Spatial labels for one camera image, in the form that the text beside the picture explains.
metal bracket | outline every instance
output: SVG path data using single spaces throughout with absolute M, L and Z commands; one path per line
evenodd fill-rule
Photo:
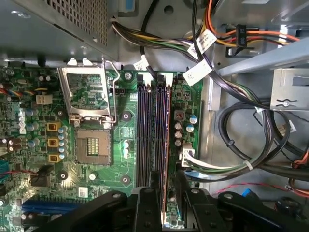
M 62 92 L 64 95 L 64 101 L 67 107 L 67 111 L 69 114 L 70 121 L 74 123 L 75 127 L 79 127 L 80 123 L 85 120 L 95 120 L 100 123 L 116 123 L 117 122 L 117 110 L 116 110 L 116 88 L 115 84 L 120 78 L 120 73 L 114 66 L 114 64 L 110 61 L 105 61 L 102 59 L 101 66 L 95 65 L 91 63 L 89 60 L 84 59 L 83 64 L 79 65 L 77 62 L 69 62 L 69 66 L 65 68 L 58 68 L 58 73 L 60 77 L 60 83 Z M 107 78 L 106 78 L 106 70 L 105 63 L 111 64 L 113 69 L 117 73 L 117 77 L 112 82 L 113 87 L 113 101 L 114 101 L 114 113 L 111 113 L 110 101 L 109 101 L 109 93 L 107 89 Z M 78 109 L 72 106 L 71 100 L 73 98 L 73 93 L 70 90 L 68 74 L 97 74 L 101 76 L 101 86 L 102 98 L 107 103 L 106 109 L 101 110 L 86 110 L 86 109 Z
M 309 86 L 295 85 L 295 78 L 309 80 L 309 69 L 275 69 L 271 110 L 309 111 Z

white label tag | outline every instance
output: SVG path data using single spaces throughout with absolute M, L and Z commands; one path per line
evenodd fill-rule
M 144 61 L 141 59 L 140 61 L 133 64 L 134 68 L 138 71 L 146 71 L 146 66 L 144 64 Z
M 188 85 L 192 86 L 206 77 L 211 71 L 212 68 L 209 66 L 206 60 L 202 60 L 196 66 L 186 71 L 183 74 L 183 77 L 185 78 Z
M 290 126 L 291 126 L 291 133 L 296 132 L 296 127 L 294 126 L 293 122 L 291 120 L 289 120 L 290 122 Z M 280 127 L 278 127 L 279 132 L 282 134 L 282 136 L 285 135 L 285 130 L 286 130 L 286 125 L 283 124 Z
M 198 38 L 197 38 L 197 45 L 199 47 L 199 50 L 201 51 L 201 54 L 204 54 L 208 48 L 210 48 L 211 45 L 213 45 L 214 42 L 216 42 L 217 37 L 211 33 L 210 30 L 204 31 Z M 192 55 L 195 59 L 198 59 L 197 52 L 194 48 L 194 44 L 192 44 L 189 49 L 188 53 Z

wire bundle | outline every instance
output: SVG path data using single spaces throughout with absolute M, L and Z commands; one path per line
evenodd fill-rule
M 19 92 L 19 91 L 13 91 L 9 89 L 4 89 L 0 88 L 0 93 L 5 94 L 5 95 L 10 95 L 10 96 L 15 96 L 15 97 L 22 97 L 23 95 L 36 95 L 40 91 L 47 91 L 48 89 L 46 88 L 36 88 L 35 90 L 25 90 L 24 92 Z

orange wire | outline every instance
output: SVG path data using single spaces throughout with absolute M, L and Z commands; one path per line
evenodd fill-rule
M 236 30 L 229 31 L 228 33 L 219 33 L 219 32 L 216 31 L 216 29 L 213 27 L 212 22 L 211 22 L 211 6 L 212 6 L 212 0 L 210 0 L 209 4 L 208 4 L 207 20 L 206 20 L 206 22 L 208 22 L 208 24 L 209 24 L 211 31 L 213 33 L 215 33 L 217 35 L 221 35 L 221 36 L 227 36 L 227 35 L 231 35 L 231 34 L 235 33 Z M 249 33 L 249 34 L 284 35 L 284 36 L 290 38 L 291 40 L 295 40 L 295 41 L 300 40 L 299 38 L 297 38 L 295 36 L 284 34 L 284 33 L 278 32 L 278 31 L 271 31 L 271 30 L 268 30 L 268 31 L 250 30 L 247 33 Z

black ram slot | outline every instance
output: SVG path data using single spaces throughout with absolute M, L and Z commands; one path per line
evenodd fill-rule
M 136 187 L 149 185 L 152 95 L 145 85 L 138 86 Z
M 158 86 L 156 93 L 154 170 L 160 175 L 159 198 L 161 211 L 166 208 L 167 163 L 169 150 L 170 88 Z

